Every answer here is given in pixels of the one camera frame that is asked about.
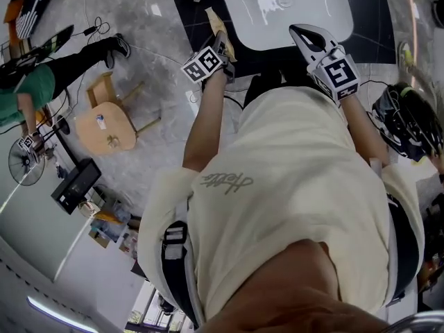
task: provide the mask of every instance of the window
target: window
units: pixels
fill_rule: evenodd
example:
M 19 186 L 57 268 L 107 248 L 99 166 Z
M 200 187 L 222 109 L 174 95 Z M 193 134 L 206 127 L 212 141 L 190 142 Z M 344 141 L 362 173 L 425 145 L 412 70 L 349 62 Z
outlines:
M 145 332 L 150 327 L 159 332 L 179 332 L 185 318 L 185 314 L 180 310 L 165 314 L 159 306 L 159 292 L 150 282 L 145 282 L 136 299 L 125 332 Z

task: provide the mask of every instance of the wrist-mounted device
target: wrist-mounted device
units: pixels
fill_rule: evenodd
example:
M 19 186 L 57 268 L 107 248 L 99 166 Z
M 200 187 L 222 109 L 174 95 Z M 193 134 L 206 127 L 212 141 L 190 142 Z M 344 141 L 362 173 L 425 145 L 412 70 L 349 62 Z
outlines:
M 213 46 L 207 46 L 200 52 L 196 52 L 180 68 L 194 84 L 209 78 L 214 72 L 223 69 L 227 75 L 227 82 L 234 82 L 234 66 L 230 62 L 227 48 L 227 35 L 219 31 Z
M 324 28 L 295 24 L 290 35 L 307 61 L 307 73 L 333 101 L 359 91 L 360 75 L 350 54 Z

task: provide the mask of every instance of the black trousers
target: black trousers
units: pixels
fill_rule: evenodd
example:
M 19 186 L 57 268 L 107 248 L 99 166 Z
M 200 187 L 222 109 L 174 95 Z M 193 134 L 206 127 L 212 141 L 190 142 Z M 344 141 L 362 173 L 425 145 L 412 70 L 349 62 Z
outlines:
M 55 78 L 53 99 L 59 96 L 63 90 L 71 85 L 78 77 L 85 73 L 96 63 L 105 60 L 108 51 L 118 47 L 117 40 L 113 37 L 88 44 L 77 54 L 58 58 L 45 63 L 51 68 Z
M 264 92 L 284 86 L 308 86 L 324 94 L 322 89 L 307 75 L 306 67 L 281 70 L 269 69 L 263 71 L 260 75 L 254 76 L 251 80 L 250 87 L 245 95 L 244 108 Z

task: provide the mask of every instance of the concrete floor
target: concrete floor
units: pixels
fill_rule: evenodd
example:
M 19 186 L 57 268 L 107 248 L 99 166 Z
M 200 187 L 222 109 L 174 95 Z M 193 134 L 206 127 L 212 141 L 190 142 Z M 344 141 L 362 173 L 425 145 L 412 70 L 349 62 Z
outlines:
M 432 0 L 414 0 L 418 11 L 418 65 L 430 72 L 433 65 L 432 36 L 434 23 L 430 13 Z M 388 0 L 393 20 L 395 40 L 412 43 L 412 23 L 408 0 Z M 128 152 L 105 157 L 93 157 L 102 171 L 100 183 L 123 194 L 134 214 L 141 214 L 155 172 L 161 167 L 180 165 L 194 117 L 198 109 L 200 92 L 180 71 L 180 66 L 191 55 L 191 48 L 173 0 L 51 0 L 38 24 L 33 45 L 43 43 L 62 28 L 74 24 L 75 33 L 94 24 L 96 17 L 108 22 L 111 31 L 120 32 L 133 45 L 128 60 L 117 59 L 113 81 L 118 94 L 124 96 L 139 81 L 144 81 L 142 92 L 126 104 L 136 128 L 161 116 L 160 124 L 142 133 L 136 147 Z M 57 57 L 78 52 L 87 38 L 73 37 Z M 394 83 L 398 80 L 395 65 L 359 65 L 362 81 L 369 78 Z M 69 117 L 71 129 L 76 115 L 89 109 L 86 87 L 101 73 L 105 65 L 91 68 L 86 74 L 78 93 L 78 105 Z M 251 77 L 240 78 L 229 90 L 248 89 Z M 76 104 L 80 79 L 69 91 Z M 362 87 L 359 99 L 364 107 L 379 98 L 383 85 L 368 83 Z M 240 101 L 245 91 L 231 96 Z M 225 101 L 222 127 L 222 146 L 229 144 L 238 129 L 241 110 L 231 101 Z M 67 141 L 79 157 L 90 156 L 79 143 L 75 131 Z M 433 198 L 442 190 L 437 177 L 419 184 L 420 197 Z

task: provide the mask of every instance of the black and white striped object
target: black and white striped object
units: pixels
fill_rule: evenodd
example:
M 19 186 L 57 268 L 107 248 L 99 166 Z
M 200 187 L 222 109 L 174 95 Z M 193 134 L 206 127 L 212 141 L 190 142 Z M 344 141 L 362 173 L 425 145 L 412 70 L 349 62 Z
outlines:
M 46 0 L 25 0 L 20 15 L 15 21 L 17 37 L 21 40 L 31 36 L 37 19 L 46 7 Z

